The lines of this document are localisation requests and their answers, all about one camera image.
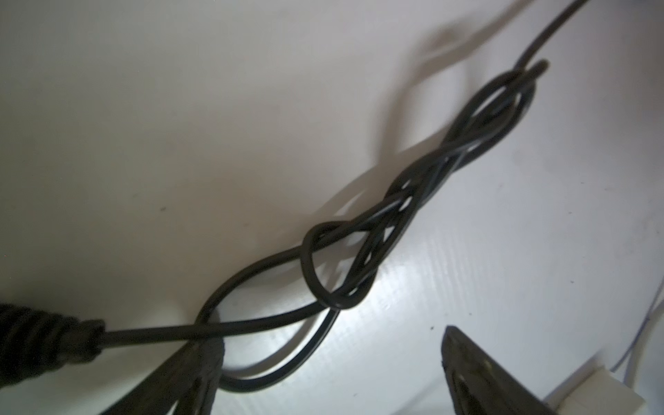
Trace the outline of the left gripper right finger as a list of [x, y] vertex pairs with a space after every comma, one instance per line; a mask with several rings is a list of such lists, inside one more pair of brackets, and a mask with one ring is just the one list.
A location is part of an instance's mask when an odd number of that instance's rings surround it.
[[546, 415], [554, 411], [460, 328], [445, 328], [442, 367], [456, 414]]

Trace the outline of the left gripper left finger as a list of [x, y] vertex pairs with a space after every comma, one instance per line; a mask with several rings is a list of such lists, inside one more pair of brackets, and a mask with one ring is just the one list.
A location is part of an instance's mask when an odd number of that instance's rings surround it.
[[225, 343], [188, 342], [105, 414], [209, 414], [220, 385]]

